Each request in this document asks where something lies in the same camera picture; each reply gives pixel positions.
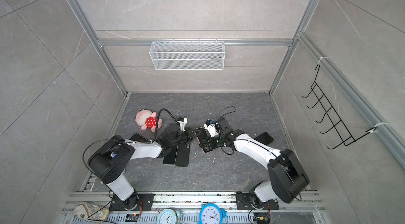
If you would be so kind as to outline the black phone case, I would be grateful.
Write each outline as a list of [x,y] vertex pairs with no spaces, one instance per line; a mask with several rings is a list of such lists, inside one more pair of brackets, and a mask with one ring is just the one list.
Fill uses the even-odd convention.
[[179,144],[177,146],[175,166],[187,167],[189,165],[190,144]]

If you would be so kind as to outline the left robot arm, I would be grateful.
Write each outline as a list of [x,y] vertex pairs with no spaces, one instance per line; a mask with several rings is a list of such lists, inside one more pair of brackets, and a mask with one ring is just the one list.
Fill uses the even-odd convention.
[[196,137],[194,130],[178,123],[168,125],[157,141],[147,140],[138,133],[129,140],[115,135],[83,162],[121,202],[135,205],[137,192],[124,176],[129,161],[162,158],[165,165],[186,167],[189,164],[190,144]]

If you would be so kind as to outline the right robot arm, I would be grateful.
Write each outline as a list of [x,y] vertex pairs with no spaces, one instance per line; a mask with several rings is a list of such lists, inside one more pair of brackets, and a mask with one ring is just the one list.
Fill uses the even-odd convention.
[[310,183],[295,153],[290,149],[274,149],[252,138],[242,130],[220,131],[219,126],[210,129],[197,129],[199,146],[205,153],[216,148],[230,147],[243,153],[264,166],[269,173],[269,181],[260,182],[250,190],[250,201],[261,206],[270,200],[291,203],[301,200],[301,191]]

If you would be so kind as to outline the pink plush toy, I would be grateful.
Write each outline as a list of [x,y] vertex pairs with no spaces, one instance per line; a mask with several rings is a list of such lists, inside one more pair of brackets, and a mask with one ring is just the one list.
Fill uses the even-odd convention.
[[156,132],[162,126],[162,119],[157,118],[157,112],[150,110],[140,110],[135,116],[135,122],[142,131],[150,129]]

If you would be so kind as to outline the blue alarm clock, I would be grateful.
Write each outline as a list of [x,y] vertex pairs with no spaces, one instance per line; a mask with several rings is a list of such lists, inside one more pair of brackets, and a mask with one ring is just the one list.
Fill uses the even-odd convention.
[[201,205],[198,224],[227,224],[227,212],[217,205],[209,203]]

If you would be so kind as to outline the crumpled patterned cloth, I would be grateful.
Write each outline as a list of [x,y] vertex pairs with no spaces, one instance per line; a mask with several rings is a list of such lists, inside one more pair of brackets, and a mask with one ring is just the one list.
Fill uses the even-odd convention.
[[76,218],[100,224],[107,221],[110,211],[107,207],[81,202],[75,207],[73,213]]

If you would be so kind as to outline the dark phone near left wall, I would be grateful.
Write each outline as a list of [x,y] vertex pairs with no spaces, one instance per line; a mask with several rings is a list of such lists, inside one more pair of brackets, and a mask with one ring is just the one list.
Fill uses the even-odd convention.
[[135,133],[131,138],[130,141],[133,142],[141,142],[141,143],[150,143],[150,140],[148,140],[147,138],[145,138],[144,136],[142,136],[139,133]]

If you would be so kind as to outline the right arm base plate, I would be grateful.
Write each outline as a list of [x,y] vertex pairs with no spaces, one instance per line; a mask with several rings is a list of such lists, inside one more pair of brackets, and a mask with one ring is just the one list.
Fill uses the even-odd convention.
[[253,210],[265,208],[267,210],[279,210],[278,200],[271,199],[266,202],[262,202],[254,194],[242,193],[237,191],[235,193],[236,206],[238,210]]

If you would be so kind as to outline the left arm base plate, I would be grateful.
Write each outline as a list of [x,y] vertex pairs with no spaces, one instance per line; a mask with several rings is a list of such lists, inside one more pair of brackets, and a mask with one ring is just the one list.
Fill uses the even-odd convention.
[[152,193],[141,193],[130,196],[122,201],[114,194],[110,204],[110,211],[150,211],[154,202],[155,195]]

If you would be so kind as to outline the black wall hook rack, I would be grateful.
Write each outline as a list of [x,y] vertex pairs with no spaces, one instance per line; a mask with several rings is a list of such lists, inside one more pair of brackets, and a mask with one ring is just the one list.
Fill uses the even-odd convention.
[[351,131],[349,130],[348,126],[345,124],[343,119],[340,117],[340,114],[338,110],[333,106],[332,102],[329,100],[329,98],[326,96],[325,92],[322,90],[320,85],[317,83],[316,79],[320,71],[320,66],[317,65],[315,67],[315,77],[314,80],[310,86],[310,91],[308,92],[307,95],[301,96],[303,99],[308,99],[309,97],[313,96],[316,98],[316,101],[313,103],[312,106],[307,106],[308,109],[314,109],[317,106],[320,106],[323,110],[323,115],[320,120],[316,120],[315,122],[317,124],[322,124],[325,120],[331,123],[331,126],[326,130],[326,131],[320,131],[320,134],[325,135],[328,134],[331,131],[334,131],[340,142],[334,146],[334,147],[327,147],[328,150],[334,150],[341,145],[347,147],[358,140],[364,138],[365,136],[375,133],[376,130],[383,126],[383,125],[389,125],[387,122],[379,122],[376,125],[374,125],[372,128],[368,129],[365,131],[365,133],[360,136],[360,137],[354,137]]

